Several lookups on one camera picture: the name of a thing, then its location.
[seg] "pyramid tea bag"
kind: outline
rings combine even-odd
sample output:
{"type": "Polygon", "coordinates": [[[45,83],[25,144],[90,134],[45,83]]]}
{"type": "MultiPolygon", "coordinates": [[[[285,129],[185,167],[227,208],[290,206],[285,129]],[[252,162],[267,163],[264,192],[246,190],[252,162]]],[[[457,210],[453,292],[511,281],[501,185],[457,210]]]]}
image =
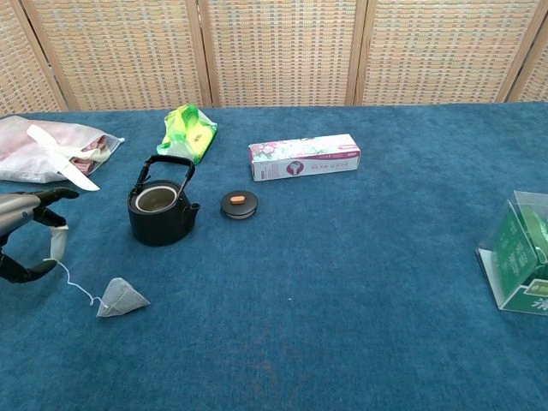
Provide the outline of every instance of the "pyramid tea bag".
{"type": "Polygon", "coordinates": [[[103,298],[93,297],[85,291],[80,285],[70,282],[69,269],[60,261],[57,263],[67,272],[67,284],[74,285],[77,289],[85,293],[90,299],[90,306],[95,300],[99,301],[97,317],[114,317],[123,315],[130,311],[150,305],[150,302],[139,292],[137,292],[130,283],[123,278],[112,278],[104,291],[103,298]]]}

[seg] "rattan panel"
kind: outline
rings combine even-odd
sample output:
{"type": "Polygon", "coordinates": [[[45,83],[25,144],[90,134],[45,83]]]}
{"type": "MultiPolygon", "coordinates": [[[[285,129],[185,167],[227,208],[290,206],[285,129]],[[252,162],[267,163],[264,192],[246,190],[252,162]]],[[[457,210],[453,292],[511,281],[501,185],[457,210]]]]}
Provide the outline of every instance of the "rattan panel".
{"type": "Polygon", "coordinates": [[[202,104],[184,1],[25,1],[77,110],[202,104]]]}
{"type": "Polygon", "coordinates": [[[345,104],[355,0],[205,5],[220,105],[345,104]]]}
{"type": "Polygon", "coordinates": [[[496,101],[539,1],[376,3],[363,104],[496,101]]]}
{"type": "Polygon", "coordinates": [[[32,39],[26,36],[30,26],[22,26],[26,22],[18,18],[10,2],[3,2],[0,22],[0,116],[64,108],[53,91],[55,83],[44,57],[35,54],[32,39]]]}
{"type": "Polygon", "coordinates": [[[533,72],[523,88],[520,100],[548,100],[548,41],[545,41],[540,58],[533,67],[533,72]]]}

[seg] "teapot lid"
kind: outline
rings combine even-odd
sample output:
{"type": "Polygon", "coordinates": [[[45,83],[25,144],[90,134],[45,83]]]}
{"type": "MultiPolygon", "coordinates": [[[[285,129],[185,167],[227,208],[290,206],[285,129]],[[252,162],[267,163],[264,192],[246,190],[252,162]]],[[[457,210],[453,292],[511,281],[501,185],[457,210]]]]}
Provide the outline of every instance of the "teapot lid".
{"type": "Polygon", "coordinates": [[[231,191],[221,200],[221,210],[230,218],[243,220],[251,217],[257,210],[259,200],[249,191],[231,191]]]}

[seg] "floral box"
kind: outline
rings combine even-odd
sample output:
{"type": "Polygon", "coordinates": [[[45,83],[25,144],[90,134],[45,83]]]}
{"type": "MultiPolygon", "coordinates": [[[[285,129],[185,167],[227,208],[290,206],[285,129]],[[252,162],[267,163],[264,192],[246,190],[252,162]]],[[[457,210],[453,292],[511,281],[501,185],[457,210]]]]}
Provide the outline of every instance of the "floral box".
{"type": "Polygon", "coordinates": [[[356,170],[360,148],[350,134],[271,141],[249,146],[256,182],[356,170]]]}

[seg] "yellow green bag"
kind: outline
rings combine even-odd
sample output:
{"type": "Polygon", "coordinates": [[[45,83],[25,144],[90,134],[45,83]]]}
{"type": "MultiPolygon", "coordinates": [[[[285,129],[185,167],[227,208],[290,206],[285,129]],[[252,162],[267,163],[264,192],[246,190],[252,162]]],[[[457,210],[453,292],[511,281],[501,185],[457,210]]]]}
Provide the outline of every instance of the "yellow green bag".
{"type": "Polygon", "coordinates": [[[194,104],[170,111],[164,118],[165,137],[156,147],[158,154],[190,158],[198,164],[217,134],[212,122],[194,104]]]}

